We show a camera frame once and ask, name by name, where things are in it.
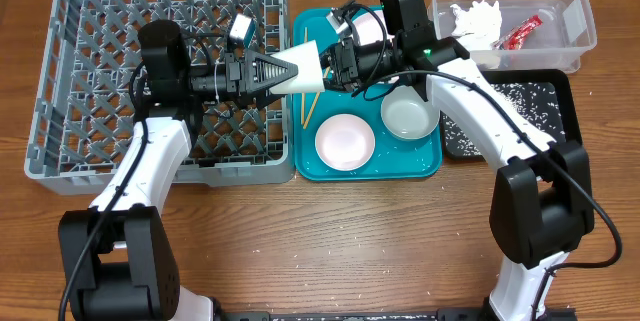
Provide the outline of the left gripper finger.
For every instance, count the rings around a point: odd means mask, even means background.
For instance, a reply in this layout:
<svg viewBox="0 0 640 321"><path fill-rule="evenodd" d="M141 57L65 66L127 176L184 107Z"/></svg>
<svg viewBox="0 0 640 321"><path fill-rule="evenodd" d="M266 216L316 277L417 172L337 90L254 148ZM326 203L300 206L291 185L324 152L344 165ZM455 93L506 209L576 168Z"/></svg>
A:
<svg viewBox="0 0 640 321"><path fill-rule="evenodd" d="M297 74L276 76L254 82L252 85L252 98L258 109L264 108L287 94L295 93L292 84Z"/></svg>
<svg viewBox="0 0 640 321"><path fill-rule="evenodd" d="M291 62L284 61L253 50L246 50L244 58L255 69L257 74L297 74L298 67Z"/></svg>

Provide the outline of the white plastic cup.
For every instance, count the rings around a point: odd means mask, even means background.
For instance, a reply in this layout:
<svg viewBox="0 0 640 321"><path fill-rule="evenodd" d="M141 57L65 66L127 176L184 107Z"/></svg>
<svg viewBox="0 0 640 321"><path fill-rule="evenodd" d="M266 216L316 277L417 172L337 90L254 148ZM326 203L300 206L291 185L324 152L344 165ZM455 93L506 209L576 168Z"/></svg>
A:
<svg viewBox="0 0 640 321"><path fill-rule="evenodd" d="M298 67L296 77L269 89L272 94L324 92L323 69L315 40L272 54L272 57L293 63Z"/></svg>

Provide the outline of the large white round plate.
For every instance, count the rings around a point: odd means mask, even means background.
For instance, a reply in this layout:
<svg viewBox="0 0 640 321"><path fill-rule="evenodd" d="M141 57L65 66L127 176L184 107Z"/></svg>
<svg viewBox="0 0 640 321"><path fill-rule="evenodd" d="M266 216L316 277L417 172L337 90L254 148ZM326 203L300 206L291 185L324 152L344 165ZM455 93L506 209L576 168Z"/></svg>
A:
<svg viewBox="0 0 640 321"><path fill-rule="evenodd" d="M354 17L351 21L356 32L353 33L346 21L339 21L330 11L326 16L327 21L340 37L352 36L362 46L382 41L382 31L376 19L367 11Z"/></svg>

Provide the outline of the grey bowl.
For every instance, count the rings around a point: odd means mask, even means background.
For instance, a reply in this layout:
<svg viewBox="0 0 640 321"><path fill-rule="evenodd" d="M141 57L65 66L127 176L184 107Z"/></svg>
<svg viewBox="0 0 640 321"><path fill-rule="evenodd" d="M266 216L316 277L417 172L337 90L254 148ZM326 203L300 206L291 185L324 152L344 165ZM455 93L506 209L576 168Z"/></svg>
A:
<svg viewBox="0 0 640 321"><path fill-rule="evenodd" d="M383 98L381 119L390 133L401 140L418 140L437 127L440 111L424 101L413 87L400 86Z"/></svg>

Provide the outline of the small white round plate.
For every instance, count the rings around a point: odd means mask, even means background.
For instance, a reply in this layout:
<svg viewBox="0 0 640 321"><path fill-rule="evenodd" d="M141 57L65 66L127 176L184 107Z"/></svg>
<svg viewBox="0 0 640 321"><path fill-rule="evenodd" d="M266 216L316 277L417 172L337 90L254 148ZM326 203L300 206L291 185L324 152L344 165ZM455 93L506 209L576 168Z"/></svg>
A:
<svg viewBox="0 0 640 321"><path fill-rule="evenodd" d="M337 171L354 171L373 156L376 139L371 126L353 114L337 114L326 119L315 135L320 160Z"/></svg>

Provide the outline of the white paper napkin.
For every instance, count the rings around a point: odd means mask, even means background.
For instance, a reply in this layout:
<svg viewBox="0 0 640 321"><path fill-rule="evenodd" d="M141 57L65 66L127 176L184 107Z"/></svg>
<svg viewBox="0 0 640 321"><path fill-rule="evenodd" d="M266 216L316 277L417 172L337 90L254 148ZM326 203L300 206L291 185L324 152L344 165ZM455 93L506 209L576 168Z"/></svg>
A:
<svg viewBox="0 0 640 321"><path fill-rule="evenodd" d="M453 3L438 13L441 38L453 37L482 69L497 69L501 57L495 45L501 38L502 13L499 2L472 1L467 8Z"/></svg>

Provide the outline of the red snack wrapper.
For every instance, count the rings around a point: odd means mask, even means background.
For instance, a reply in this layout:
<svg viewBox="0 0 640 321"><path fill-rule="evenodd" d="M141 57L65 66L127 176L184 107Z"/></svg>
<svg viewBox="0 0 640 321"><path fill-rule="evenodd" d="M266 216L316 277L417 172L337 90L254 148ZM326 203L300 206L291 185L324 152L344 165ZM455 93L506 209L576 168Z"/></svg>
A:
<svg viewBox="0 0 640 321"><path fill-rule="evenodd" d="M533 15L523 21L519 26L513 28L508 34L492 44L492 48L496 50L519 50L522 48L526 38L536 28L541 26L543 21L538 15Z"/></svg>

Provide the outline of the rice and brown food scrap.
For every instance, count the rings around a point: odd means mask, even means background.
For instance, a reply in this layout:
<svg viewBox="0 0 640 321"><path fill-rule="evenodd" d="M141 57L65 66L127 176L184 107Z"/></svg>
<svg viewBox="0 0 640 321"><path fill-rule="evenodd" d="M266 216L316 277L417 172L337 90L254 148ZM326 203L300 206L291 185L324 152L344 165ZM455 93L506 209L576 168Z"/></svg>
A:
<svg viewBox="0 0 640 321"><path fill-rule="evenodd" d="M528 122L565 141L566 132L555 87L551 83L500 83L492 87ZM440 119L444 154L454 160L481 159L482 155L466 134L446 114Z"/></svg>

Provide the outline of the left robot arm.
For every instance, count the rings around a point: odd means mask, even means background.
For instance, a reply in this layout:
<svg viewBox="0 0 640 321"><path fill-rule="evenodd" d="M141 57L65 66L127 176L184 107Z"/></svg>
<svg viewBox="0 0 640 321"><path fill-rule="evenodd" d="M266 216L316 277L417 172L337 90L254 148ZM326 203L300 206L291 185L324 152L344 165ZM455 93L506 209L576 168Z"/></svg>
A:
<svg viewBox="0 0 640 321"><path fill-rule="evenodd" d="M161 220L169 188L195 145L207 102L266 105L301 67L281 54L228 51L221 64L194 66L171 20L138 32L142 61L129 96L134 133L111 182L85 210L58 226L66 285L58 317L78 320L220 320L220 304L182 286Z"/></svg>

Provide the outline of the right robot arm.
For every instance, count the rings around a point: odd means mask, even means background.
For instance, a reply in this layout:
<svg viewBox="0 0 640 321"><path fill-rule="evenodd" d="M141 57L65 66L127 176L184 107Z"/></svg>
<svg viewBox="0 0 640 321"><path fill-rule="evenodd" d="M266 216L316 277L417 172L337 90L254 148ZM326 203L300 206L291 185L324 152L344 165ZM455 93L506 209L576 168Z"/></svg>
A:
<svg viewBox="0 0 640 321"><path fill-rule="evenodd" d="M452 37L439 39L424 0L380 0L381 40L361 46L349 35L360 4L333 8L340 40L320 55L326 86L352 95L395 79L411 86L466 134L495 172L490 228L504 254L498 281L479 309L440 309L441 320L574 320L545 298L557 271L594 228L586 150L557 141L517 113Z"/></svg>

